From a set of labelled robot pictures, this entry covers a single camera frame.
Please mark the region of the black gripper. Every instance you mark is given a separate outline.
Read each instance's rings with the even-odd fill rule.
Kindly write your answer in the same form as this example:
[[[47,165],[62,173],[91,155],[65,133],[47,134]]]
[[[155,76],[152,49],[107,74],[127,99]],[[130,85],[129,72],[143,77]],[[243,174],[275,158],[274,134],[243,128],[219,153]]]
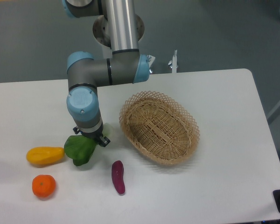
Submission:
[[[73,131],[75,134],[81,133],[84,137],[89,139],[94,139],[98,145],[101,147],[106,147],[111,141],[108,137],[103,136],[103,126],[101,126],[99,129],[97,129],[94,132],[86,132],[82,131],[82,129],[79,129],[78,126],[73,128]]]

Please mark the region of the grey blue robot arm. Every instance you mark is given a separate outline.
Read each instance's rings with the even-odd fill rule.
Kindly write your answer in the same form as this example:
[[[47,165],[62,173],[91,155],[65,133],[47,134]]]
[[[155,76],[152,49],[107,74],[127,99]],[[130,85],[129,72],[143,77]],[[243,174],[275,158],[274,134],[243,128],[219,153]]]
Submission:
[[[75,18],[101,15],[107,20],[112,57],[94,60],[84,51],[67,59],[67,109],[76,123],[75,133],[107,146],[97,88],[145,82],[150,76],[148,57],[139,52],[136,13],[132,0],[64,0],[63,8]]]

